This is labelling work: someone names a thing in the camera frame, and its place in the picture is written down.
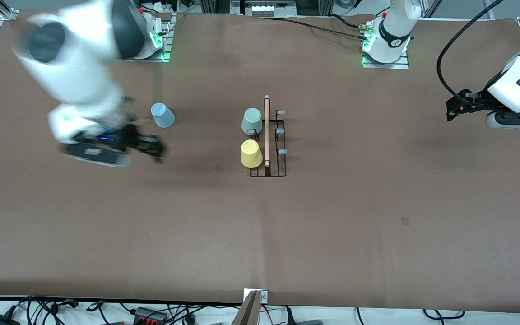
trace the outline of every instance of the gray floor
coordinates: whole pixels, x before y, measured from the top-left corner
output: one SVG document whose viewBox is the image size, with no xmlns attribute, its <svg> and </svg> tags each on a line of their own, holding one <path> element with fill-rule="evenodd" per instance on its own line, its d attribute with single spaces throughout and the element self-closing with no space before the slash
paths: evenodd
<svg viewBox="0 0 520 325">
<path fill-rule="evenodd" d="M 7 0 L 9 6 L 15 9 L 57 9 L 83 2 L 83 0 Z M 491 0 L 444 0 L 436 11 L 434 17 L 443 18 L 472 18 L 483 10 L 484 3 Z M 334 8 L 335 13 L 347 15 L 357 13 L 377 13 L 388 4 L 390 0 L 364 0 L 358 9 L 346 13 L 344 8 Z M 520 16 L 520 0 L 505 0 L 493 10 L 493 17 L 508 18 Z"/>
</svg>

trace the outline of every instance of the light blue cup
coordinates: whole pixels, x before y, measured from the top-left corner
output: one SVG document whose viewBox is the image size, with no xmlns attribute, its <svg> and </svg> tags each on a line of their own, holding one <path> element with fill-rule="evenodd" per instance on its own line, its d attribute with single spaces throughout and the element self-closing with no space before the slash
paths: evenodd
<svg viewBox="0 0 520 325">
<path fill-rule="evenodd" d="M 174 121 L 176 121 L 174 113 L 163 103 L 153 104 L 150 111 L 153 116 L 153 121 L 161 128 L 169 128 L 174 124 Z"/>
<path fill-rule="evenodd" d="M 257 134 L 262 131 L 262 113 L 256 108 L 248 108 L 242 119 L 242 131 L 247 135 L 254 135 L 254 130 Z"/>
</svg>

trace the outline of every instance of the yellow cup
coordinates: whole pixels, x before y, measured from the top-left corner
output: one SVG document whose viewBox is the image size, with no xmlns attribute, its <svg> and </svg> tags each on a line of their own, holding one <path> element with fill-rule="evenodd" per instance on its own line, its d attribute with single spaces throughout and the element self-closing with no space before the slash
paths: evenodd
<svg viewBox="0 0 520 325">
<path fill-rule="evenodd" d="M 256 168 L 262 164 L 264 157 L 262 157 L 262 151 L 258 142 L 250 139 L 242 143 L 240 160 L 242 165 L 248 168 Z"/>
</svg>

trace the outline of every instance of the cup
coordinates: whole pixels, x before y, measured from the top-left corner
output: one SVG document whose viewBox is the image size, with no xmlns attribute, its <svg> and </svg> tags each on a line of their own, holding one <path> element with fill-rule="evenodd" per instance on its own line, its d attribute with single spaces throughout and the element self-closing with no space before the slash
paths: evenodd
<svg viewBox="0 0 520 325">
<path fill-rule="evenodd" d="M 240 151 L 240 160 L 242 161 L 242 165 L 245 167 L 256 168 L 262 164 L 262 161 L 264 161 L 262 151 L 260 151 L 260 146 L 255 140 L 250 139 L 244 141 Z"/>
<path fill-rule="evenodd" d="M 244 118 L 242 119 L 242 131 L 247 135 L 254 135 L 262 131 L 262 113 L 257 108 L 248 108 L 244 112 Z"/>
<path fill-rule="evenodd" d="M 171 127 L 174 121 L 176 121 L 174 113 L 163 103 L 153 104 L 150 111 L 153 116 L 153 121 L 161 128 Z"/>
</svg>

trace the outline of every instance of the table surface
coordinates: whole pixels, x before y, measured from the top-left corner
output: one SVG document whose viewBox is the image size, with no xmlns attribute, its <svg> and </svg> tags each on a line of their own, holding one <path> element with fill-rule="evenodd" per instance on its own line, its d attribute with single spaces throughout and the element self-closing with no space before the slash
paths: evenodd
<svg viewBox="0 0 520 325">
<path fill-rule="evenodd" d="M 10 50 L 32 13 L 0 34 L 0 294 L 237 302 L 252 287 L 271 304 L 520 312 L 520 131 L 446 122 L 435 72 L 465 22 L 419 21 L 411 69 L 376 70 L 348 37 L 188 15 L 171 62 L 111 66 L 140 117 L 157 101 L 176 114 L 144 128 L 165 164 L 114 169 L 58 152 L 57 101 Z M 443 72 L 481 90 L 519 49 L 514 21 L 479 22 Z M 239 161 L 243 112 L 266 94 L 287 111 L 280 179 Z"/>
</svg>

